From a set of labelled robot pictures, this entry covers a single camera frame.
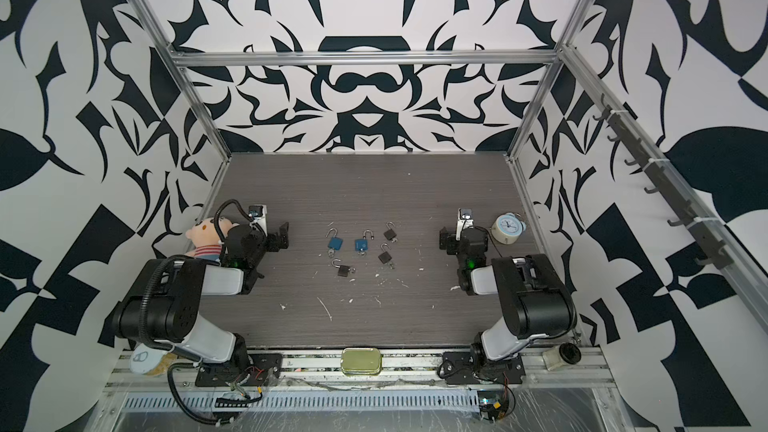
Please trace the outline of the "black padlock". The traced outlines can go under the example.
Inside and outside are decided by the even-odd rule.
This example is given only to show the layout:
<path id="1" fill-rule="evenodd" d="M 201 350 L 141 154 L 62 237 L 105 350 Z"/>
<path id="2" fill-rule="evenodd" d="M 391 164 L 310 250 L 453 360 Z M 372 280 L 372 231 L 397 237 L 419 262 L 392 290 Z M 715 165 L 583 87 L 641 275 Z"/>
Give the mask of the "black padlock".
<path id="1" fill-rule="evenodd" d="M 386 230 L 384 231 L 384 237 L 388 242 L 395 243 L 398 241 L 398 235 L 394 227 L 395 225 L 393 222 L 386 223 Z"/>
<path id="2" fill-rule="evenodd" d="M 393 262 L 393 257 L 390 253 L 390 245 L 388 243 L 382 243 L 380 245 L 380 248 L 381 248 L 381 253 L 378 256 L 379 261 L 382 264 L 389 266 L 391 269 L 394 269 L 395 264 Z"/>
<path id="3" fill-rule="evenodd" d="M 343 264 L 340 258 L 334 258 L 331 261 L 331 264 L 337 269 L 337 275 L 340 277 L 348 277 L 350 274 L 356 272 L 356 269 L 353 266 Z"/>

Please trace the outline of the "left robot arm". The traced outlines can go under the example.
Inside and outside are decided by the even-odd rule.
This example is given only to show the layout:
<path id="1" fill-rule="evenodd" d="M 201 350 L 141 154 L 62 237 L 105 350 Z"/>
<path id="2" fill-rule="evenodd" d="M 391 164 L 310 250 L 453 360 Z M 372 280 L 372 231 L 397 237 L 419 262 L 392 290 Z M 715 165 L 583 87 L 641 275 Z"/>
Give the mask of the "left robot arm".
<path id="1" fill-rule="evenodd" d="M 246 380 L 254 365 L 245 339 L 204 318 L 201 299 L 250 294 L 263 278 L 258 266 L 264 256 L 289 247 L 289 230 L 288 222 L 266 233 L 258 223 L 202 220 L 186 232 L 191 251 L 146 262 L 113 309 L 112 332 L 190 359 L 217 384 Z"/>

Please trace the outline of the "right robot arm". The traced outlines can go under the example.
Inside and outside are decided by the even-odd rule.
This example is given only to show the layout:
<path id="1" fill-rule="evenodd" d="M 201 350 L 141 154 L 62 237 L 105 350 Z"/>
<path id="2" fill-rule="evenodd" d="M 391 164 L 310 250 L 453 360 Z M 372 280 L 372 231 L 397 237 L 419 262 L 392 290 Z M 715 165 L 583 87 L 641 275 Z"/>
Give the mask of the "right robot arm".
<path id="1" fill-rule="evenodd" d="M 487 230 L 439 231 L 439 248 L 457 258 L 459 287 L 470 296 L 495 296 L 501 318 L 472 344 L 477 369 L 496 366 L 537 340 L 565 336 L 577 323 L 570 292 L 544 254 L 486 256 Z"/>

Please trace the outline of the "plush doll striped shirt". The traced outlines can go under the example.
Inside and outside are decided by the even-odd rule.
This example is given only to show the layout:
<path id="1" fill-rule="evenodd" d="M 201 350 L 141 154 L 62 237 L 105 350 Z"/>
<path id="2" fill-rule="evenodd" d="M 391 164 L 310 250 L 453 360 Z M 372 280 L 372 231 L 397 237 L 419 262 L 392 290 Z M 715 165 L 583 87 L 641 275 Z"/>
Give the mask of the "plush doll striped shirt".
<path id="1" fill-rule="evenodd" d="M 213 217 L 206 218 L 189 229 L 186 232 L 186 238 L 192 243 L 192 249 L 186 252 L 185 255 L 191 258 L 220 263 L 224 240 L 229 232 L 238 226 L 238 223 L 234 223 L 226 217 L 220 217 L 217 224 L 223 234 L 223 238 L 217 232 Z"/>

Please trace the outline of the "cream blue alarm clock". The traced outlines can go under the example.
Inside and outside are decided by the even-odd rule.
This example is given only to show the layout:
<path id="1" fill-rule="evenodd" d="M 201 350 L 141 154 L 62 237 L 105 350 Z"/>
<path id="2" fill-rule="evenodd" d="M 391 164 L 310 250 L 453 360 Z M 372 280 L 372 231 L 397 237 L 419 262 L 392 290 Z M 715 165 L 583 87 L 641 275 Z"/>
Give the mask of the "cream blue alarm clock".
<path id="1" fill-rule="evenodd" d="M 526 230 L 527 224 L 519 214 L 507 212 L 496 218 L 491 227 L 491 235 L 501 244 L 512 245 Z"/>

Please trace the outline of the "left blue padlock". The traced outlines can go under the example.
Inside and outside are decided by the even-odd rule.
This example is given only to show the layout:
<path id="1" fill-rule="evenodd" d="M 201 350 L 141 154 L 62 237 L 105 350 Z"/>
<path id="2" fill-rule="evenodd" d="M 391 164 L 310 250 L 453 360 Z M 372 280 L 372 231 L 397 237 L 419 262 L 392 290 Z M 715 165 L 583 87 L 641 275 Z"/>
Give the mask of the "left blue padlock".
<path id="1" fill-rule="evenodd" d="M 330 228 L 326 234 L 328 239 L 328 254 L 333 256 L 343 246 L 343 239 L 338 236 L 336 228 Z"/>

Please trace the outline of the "blue padlock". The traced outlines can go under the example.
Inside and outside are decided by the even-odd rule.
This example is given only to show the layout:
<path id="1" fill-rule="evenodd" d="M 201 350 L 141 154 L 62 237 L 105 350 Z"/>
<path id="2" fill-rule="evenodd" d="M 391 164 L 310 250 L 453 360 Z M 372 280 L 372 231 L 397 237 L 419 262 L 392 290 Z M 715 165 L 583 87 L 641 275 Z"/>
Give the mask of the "blue padlock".
<path id="1" fill-rule="evenodd" d="M 328 254 L 333 256 L 343 246 L 343 239 L 338 236 L 336 228 L 330 228 L 326 234 L 328 239 Z"/>
<path id="2" fill-rule="evenodd" d="M 369 250 L 369 243 L 375 238 L 374 233 L 370 229 L 365 229 L 360 238 L 357 238 L 354 242 L 355 251 L 363 256 Z"/>

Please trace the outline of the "black padlock front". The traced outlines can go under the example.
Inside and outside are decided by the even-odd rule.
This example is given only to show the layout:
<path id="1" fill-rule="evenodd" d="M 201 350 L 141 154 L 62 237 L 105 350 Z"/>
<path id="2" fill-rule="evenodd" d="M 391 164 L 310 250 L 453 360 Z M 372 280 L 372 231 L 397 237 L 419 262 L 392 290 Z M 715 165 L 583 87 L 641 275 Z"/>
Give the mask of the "black padlock front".
<path id="1" fill-rule="evenodd" d="M 340 258 L 334 258 L 331 261 L 331 264 L 337 269 L 337 275 L 340 277 L 348 277 L 350 274 L 356 272 L 356 269 L 353 266 L 343 264 Z"/>

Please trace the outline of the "right blue padlock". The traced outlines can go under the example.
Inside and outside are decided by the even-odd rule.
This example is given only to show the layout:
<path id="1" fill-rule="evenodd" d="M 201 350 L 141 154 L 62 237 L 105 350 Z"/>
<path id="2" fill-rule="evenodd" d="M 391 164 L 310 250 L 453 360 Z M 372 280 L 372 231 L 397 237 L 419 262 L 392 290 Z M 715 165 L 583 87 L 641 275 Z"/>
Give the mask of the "right blue padlock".
<path id="1" fill-rule="evenodd" d="M 369 250 L 369 243 L 375 238 L 374 233 L 370 229 L 365 229 L 360 238 L 357 238 L 354 242 L 355 251 L 363 256 Z"/>

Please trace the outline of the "cream bottle black cap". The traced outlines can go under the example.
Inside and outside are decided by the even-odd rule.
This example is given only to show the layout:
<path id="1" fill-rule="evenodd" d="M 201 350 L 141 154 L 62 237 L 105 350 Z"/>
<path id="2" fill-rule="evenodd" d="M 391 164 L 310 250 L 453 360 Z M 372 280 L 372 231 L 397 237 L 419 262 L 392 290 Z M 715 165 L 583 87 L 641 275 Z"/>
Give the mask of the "cream bottle black cap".
<path id="1" fill-rule="evenodd" d="M 577 365 L 582 360 L 580 348 L 573 343 L 562 343 L 542 353 L 544 366 L 548 371 Z"/>

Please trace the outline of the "gold metal tin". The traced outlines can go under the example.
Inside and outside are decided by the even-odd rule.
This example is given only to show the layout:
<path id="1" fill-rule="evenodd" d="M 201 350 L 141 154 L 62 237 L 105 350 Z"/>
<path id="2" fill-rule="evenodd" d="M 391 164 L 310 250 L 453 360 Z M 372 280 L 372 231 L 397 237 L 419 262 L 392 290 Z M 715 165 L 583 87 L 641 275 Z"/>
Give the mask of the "gold metal tin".
<path id="1" fill-rule="evenodd" d="M 345 376 L 375 376 L 382 371 L 382 353 L 377 348 L 345 348 L 340 359 L 340 369 Z"/>

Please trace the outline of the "white cup with print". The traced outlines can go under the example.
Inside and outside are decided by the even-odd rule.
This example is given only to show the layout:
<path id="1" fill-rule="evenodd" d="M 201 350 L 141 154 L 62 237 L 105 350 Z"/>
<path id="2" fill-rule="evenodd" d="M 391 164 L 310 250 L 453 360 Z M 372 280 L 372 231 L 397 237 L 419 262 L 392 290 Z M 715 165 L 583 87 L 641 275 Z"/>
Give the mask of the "white cup with print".
<path id="1" fill-rule="evenodd" d="M 130 370 L 134 374 L 160 376 L 177 360 L 178 356 L 170 351 L 150 348 L 139 344 L 130 357 Z"/>

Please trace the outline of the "small electronics board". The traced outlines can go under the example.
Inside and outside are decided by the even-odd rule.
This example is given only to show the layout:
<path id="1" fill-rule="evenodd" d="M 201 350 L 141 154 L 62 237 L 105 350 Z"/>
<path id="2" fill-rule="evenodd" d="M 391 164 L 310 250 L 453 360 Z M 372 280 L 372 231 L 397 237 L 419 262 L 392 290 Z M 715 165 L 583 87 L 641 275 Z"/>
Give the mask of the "small electronics board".
<path id="1" fill-rule="evenodd" d="M 510 388 L 504 390 L 480 391 L 478 393 L 479 417 L 495 423 L 514 412 L 516 397 Z"/>

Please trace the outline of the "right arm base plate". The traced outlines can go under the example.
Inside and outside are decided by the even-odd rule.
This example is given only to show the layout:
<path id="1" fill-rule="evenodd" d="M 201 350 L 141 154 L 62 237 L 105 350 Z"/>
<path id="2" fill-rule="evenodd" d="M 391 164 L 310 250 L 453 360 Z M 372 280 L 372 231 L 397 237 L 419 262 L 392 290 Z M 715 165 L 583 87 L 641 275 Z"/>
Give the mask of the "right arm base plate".
<path id="1" fill-rule="evenodd" d="M 501 362 L 483 362 L 470 352 L 444 352 L 437 375 L 449 385 L 520 385 L 524 382 L 526 371 L 519 357 Z"/>

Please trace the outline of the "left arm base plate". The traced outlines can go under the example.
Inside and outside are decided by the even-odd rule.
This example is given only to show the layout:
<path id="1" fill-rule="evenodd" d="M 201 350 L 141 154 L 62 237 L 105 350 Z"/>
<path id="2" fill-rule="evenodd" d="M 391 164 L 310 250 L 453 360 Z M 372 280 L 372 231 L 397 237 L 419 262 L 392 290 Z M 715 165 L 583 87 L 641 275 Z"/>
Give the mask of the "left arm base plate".
<path id="1" fill-rule="evenodd" d="M 281 376 L 283 355 L 280 353 L 250 353 L 240 365 L 234 362 L 203 363 L 195 385 L 197 387 L 223 387 L 231 382 L 241 386 L 269 386 Z"/>

